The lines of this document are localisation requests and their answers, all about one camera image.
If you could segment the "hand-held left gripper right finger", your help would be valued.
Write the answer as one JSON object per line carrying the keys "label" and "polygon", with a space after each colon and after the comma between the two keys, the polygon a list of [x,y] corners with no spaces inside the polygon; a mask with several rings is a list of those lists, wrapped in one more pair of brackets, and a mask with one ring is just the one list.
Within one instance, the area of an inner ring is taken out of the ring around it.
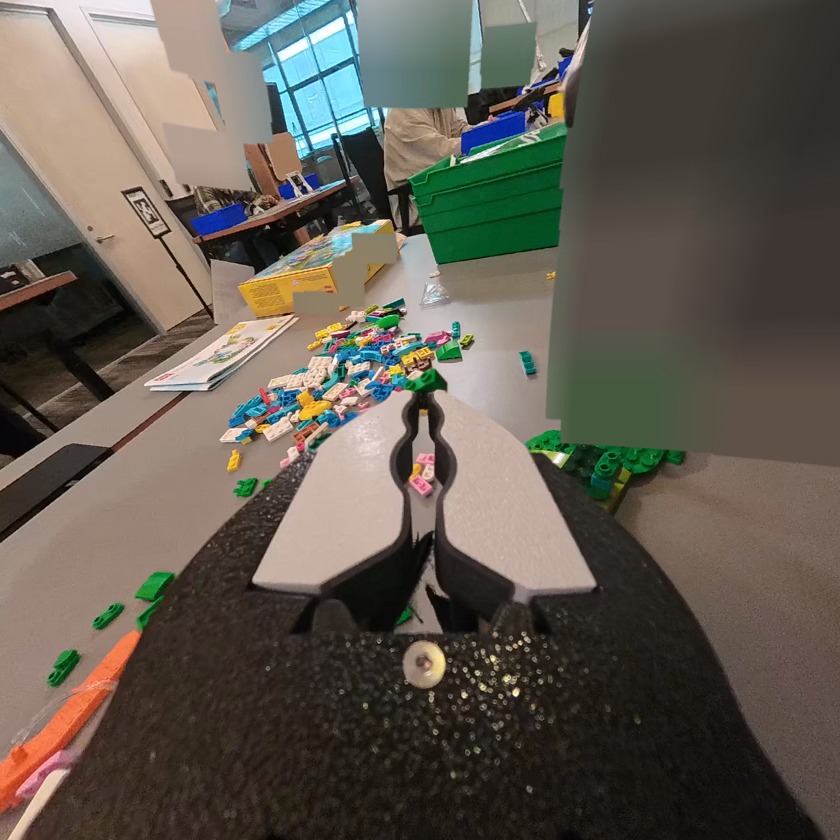
{"label": "hand-held left gripper right finger", "polygon": [[473,633],[502,607],[588,595],[597,583],[536,458],[447,392],[429,396],[440,494],[434,525],[438,630]]}

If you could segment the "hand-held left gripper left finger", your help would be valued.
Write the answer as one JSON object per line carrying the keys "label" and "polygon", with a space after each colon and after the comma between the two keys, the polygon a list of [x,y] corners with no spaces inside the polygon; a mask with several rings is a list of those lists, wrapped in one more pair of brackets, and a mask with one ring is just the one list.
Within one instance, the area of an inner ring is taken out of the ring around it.
{"label": "hand-held left gripper left finger", "polygon": [[397,629],[427,565],[407,480],[422,403],[395,392],[321,444],[253,575],[260,594],[338,601],[366,631]]}

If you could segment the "green toy brick model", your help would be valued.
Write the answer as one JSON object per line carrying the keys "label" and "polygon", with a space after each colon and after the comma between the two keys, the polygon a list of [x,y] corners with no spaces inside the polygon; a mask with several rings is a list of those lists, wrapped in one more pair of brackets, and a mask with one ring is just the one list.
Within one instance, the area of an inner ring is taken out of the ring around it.
{"label": "green toy brick model", "polygon": [[566,473],[603,510],[614,512],[636,476],[655,473],[664,463],[679,466],[686,452],[677,449],[571,444],[560,430],[548,430],[525,443]]}

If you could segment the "pile of colourful toy bricks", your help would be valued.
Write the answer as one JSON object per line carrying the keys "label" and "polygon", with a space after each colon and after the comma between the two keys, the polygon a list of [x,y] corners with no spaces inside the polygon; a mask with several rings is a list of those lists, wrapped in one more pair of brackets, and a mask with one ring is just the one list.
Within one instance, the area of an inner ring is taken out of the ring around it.
{"label": "pile of colourful toy bricks", "polygon": [[[390,312],[401,314],[398,327],[379,331],[375,321]],[[414,371],[461,361],[476,341],[459,321],[427,334],[412,331],[403,323],[406,315],[406,302],[398,298],[382,307],[351,310],[317,332],[308,348],[319,353],[306,366],[273,379],[234,410],[219,438],[233,450],[227,472],[240,469],[245,446],[259,440],[288,443],[282,466],[289,466],[373,406],[407,392],[403,386]]]}

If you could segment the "yellow toy set box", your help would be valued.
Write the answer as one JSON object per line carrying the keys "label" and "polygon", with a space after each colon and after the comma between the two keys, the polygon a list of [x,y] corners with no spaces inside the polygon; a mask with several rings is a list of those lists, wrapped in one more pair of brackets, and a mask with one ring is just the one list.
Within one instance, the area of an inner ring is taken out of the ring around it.
{"label": "yellow toy set box", "polygon": [[256,318],[338,312],[362,303],[367,283],[398,261],[405,241],[388,219],[346,224],[280,257],[238,291]]}

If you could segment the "dark boxed set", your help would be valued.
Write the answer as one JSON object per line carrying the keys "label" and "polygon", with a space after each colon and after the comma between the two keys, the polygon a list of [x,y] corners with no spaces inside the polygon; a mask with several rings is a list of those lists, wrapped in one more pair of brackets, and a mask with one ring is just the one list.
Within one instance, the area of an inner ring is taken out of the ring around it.
{"label": "dark boxed set", "polygon": [[31,259],[1,266],[1,295],[30,286],[45,278],[44,272]]}

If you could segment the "scatter of green toy bricks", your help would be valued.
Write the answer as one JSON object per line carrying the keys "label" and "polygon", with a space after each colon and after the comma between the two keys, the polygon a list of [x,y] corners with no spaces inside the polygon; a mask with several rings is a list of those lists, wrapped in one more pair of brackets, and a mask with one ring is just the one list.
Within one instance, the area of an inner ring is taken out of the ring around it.
{"label": "scatter of green toy bricks", "polygon": [[[272,479],[259,480],[256,477],[240,479],[234,488],[234,495],[238,498],[249,498],[259,487],[264,489]],[[175,580],[175,573],[166,571],[153,572],[135,592],[134,598],[146,604],[142,612],[134,619],[135,629],[141,633],[148,625],[151,616],[161,603],[163,594]],[[101,631],[113,624],[125,610],[123,602],[114,602],[91,620],[91,629]],[[71,671],[81,660],[79,649],[71,647],[61,651],[52,665],[47,677],[49,687],[60,686],[70,675]]]}

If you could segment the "flat instruction booklet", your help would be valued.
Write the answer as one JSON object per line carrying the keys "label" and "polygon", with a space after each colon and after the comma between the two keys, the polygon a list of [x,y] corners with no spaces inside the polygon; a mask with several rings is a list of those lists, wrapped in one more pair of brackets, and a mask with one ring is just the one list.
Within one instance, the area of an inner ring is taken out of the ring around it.
{"label": "flat instruction booklet", "polygon": [[151,392],[210,392],[297,321],[289,314],[237,323],[192,358],[143,386]]}

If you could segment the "green storage bin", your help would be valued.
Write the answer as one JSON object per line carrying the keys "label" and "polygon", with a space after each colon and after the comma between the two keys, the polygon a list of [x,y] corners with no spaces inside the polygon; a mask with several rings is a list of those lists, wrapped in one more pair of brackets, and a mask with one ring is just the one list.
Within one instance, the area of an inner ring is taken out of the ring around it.
{"label": "green storage bin", "polygon": [[410,178],[417,211],[439,265],[555,247],[567,127],[531,130]]}

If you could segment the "long wooden-edged table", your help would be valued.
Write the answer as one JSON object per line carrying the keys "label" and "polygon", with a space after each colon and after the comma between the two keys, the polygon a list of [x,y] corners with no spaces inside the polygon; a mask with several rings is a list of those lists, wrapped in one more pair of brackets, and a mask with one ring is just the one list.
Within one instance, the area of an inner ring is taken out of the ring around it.
{"label": "long wooden-edged table", "polygon": [[228,242],[239,241],[243,244],[252,267],[263,270],[269,263],[262,259],[254,244],[260,229],[279,228],[280,231],[294,234],[299,244],[305,243],[307,240],[299,231],[306,233],[306,226],[317,219],[322,219],[327,223],[329,211],[335,207],[351,202],[356,213],[361,213],[356,194],[358,184],[361,184],[361,178],[358,175],[351,175],[341,181],[321,186],[305,196],[281,202],[269,210],[247,218],[240,224],[212,232],[207,236],[195,236],[192,241],[207,259],[210,259],[209,249],[213,243],[224,245]]}
{"label": "long wooden-edged table", "polygon": [[[48,276],[37,280],[26,286],[6,291],[1,295],[1,312],[11,310],[16,306],[28,301],[40,298],[50,292],[76,282],[77,276],[71,271],[62,271],[54,276]],[[51,329],[44,330],[45,341],[54,355],[62,365],[71,373],[75,379],[83,385],[101,403],[108,400],[115,394],[111,386],[106,383],[100,375],[90,367],[70,346],[70,344],[57,337]],[[2,392],[7,394],[17,405],[22,406],[32,417],[47,427],[51,433],[59,432],[60,428],[55,425],[39,409],[25,400],[5,381],[1,381]]]}

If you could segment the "orange brick separator tool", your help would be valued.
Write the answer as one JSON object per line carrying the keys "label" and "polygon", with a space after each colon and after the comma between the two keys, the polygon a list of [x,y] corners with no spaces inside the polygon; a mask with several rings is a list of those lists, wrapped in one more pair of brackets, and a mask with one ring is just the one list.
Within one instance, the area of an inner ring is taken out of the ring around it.
{"label": "orange brick separator tool", "polygon": [[14,744],[1,762],[1,811],[19,803],[18,789],[51,756],[63,750],[112,692],[140,641],[138,629],[123,636],[78,688],[71,691],[35,734]]}

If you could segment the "black office chair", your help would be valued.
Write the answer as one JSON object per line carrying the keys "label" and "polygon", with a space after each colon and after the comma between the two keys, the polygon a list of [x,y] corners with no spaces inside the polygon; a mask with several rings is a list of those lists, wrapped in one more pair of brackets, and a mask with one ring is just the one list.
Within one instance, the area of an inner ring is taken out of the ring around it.
{"label": "black office chair", "polygon": [[333,133],[332,146],[342,173],[349,173],[347,164],[350,164],[360,177],[377,213],[376,218],[388,218],[396,227],[385,180],[384,151],[374,130],[366,128],[352,134]]}

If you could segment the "black white marker tag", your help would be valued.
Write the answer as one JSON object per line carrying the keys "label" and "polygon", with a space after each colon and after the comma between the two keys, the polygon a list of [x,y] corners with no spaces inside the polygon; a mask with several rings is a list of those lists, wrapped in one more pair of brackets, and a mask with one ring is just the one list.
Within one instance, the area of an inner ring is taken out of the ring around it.
{"label": "black white marker tag", "polygon": [[150,196],[141,186],[126,188],[121,194],[132,207],[145,229],[153,238],[163,238],[172,229],[160,211],[153,205]]}

